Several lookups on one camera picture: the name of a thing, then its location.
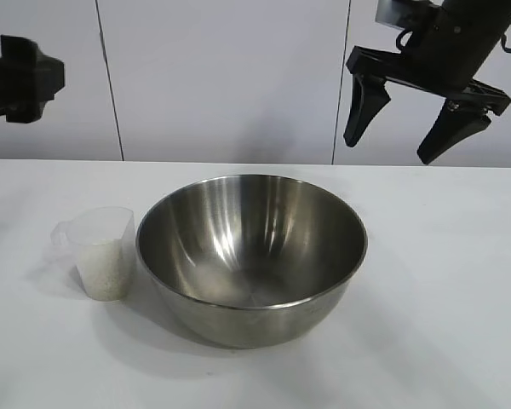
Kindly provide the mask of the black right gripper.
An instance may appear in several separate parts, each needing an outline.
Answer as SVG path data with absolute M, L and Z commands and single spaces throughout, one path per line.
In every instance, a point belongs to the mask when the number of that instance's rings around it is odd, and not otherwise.
M 442 96 L 445 101 L 416 153 L 424 164 L 491 124 L 511 102 L 499 89 L 475 80 L 511 25 L 511 1 L 380 1 L 376 22 L 399 29 L 396 51 L 356 46 L 347 59 L 353 76 L 343 139 L 355 147 L 390 102 L 387 81 Z

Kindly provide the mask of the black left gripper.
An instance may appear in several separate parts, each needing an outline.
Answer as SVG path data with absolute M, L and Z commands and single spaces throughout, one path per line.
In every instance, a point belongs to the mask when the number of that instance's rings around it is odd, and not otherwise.
M 0 117 L 34 123 L 65 87 L 65 64 L 26 37 L 1 35 L 0 50 Z

